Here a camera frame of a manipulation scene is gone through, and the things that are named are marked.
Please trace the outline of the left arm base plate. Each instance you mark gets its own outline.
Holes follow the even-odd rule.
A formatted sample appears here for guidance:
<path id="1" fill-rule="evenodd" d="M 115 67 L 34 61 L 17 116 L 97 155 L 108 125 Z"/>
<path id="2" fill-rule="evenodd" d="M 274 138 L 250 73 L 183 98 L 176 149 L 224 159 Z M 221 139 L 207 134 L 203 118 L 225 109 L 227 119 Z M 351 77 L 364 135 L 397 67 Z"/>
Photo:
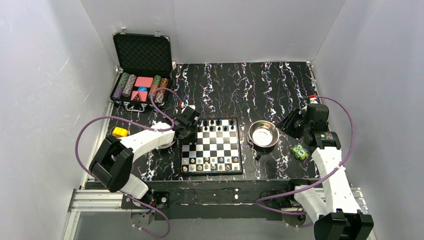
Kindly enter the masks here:
<path id="1" fill-rule="evenodd" d="M 168 209 L 170 207 L 170 192 L 148 191 L 140 201 L 159 210 Z M 121 208 L 124 210 L 149 209 L 148 207 L 131 200 L 126 195 L 122 197 Z"/>

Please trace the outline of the black and white chessboard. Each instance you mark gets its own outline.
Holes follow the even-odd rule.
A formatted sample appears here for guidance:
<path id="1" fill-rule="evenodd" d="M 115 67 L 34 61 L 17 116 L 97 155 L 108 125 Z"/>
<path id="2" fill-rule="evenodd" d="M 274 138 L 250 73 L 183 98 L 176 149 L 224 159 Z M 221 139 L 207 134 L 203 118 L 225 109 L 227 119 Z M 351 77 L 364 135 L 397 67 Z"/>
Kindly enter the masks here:
<path id="1" fill-rule="evenodd" d="M 243 164 L 236 117 L 197 121 L 196 142 L 180 145 L 183 176 L 241 175 Z"/>

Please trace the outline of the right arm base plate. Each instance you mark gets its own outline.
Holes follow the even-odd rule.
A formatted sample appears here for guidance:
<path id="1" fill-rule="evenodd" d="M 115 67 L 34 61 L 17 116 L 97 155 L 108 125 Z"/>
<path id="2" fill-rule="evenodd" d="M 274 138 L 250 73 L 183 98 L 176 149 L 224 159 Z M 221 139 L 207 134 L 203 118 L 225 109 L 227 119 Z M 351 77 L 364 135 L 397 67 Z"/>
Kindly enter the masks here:
<path id="1" fill-rule="evenodd" d="M 278 190 L 264 190 L 259 194 L 259 197 L 264 198 L 281 193 L 282 192 Z M 262 204 L 266 207 L 274 209 L 295 208 L 297 211 L 300 211 L 300 209 L 303 208 L 302 205 L 294 199 L 294 195 L 265 200 L 262 202 Z"/>

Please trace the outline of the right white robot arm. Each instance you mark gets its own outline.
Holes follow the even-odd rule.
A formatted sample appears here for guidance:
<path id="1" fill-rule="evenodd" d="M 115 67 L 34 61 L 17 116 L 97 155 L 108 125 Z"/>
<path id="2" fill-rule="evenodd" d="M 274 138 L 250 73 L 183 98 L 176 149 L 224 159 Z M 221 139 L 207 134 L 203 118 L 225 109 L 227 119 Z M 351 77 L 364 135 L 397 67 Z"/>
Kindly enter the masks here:
<path id="1" fill-rule="evenodd" d="M 310 103 L 305 109 L 293 108 L 278 128 L 309 147 L 319 173 L 325 199 L 312 185 L 295 188 L 298 201 L 313 222 L 317 240 L 369 240 L 374 228 L 370 214 L 363 213 L 348 183 L 342 162 L 338 135 L 329 130 L 329 109 Z"/>

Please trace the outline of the steel bowl with chess pieces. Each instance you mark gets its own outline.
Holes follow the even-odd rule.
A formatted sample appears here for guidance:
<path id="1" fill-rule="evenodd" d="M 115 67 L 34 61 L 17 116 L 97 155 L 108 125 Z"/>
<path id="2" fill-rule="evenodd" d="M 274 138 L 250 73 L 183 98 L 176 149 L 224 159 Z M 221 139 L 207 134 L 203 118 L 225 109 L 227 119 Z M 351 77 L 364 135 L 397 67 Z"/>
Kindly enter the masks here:
<path id="1" fill-rule="evenodd" d="M 280 134 L 278 128 L 271 122 L 259 120 L 253 122 L 248 129 L 249 141 L 261 148 L 270 148 L 277 144 Z"/>

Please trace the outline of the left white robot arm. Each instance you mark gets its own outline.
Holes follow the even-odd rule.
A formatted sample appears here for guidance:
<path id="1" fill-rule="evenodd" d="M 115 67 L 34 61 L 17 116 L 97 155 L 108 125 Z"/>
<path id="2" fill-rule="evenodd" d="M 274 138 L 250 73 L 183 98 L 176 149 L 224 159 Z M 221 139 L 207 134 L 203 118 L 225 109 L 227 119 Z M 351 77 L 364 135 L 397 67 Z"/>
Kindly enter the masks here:
<path id="1" fill-rule="evenodd" d="M 88 171 L 110 192 L 123 192 L 141 200 L 151 188 L 132 174 L 133 163 L 142 155 L 172 146 L 173 143 L 195 142 L 201 114 L 191 106 L 170 120 L 125 137 L 110 135 L 101 143 Z"/>

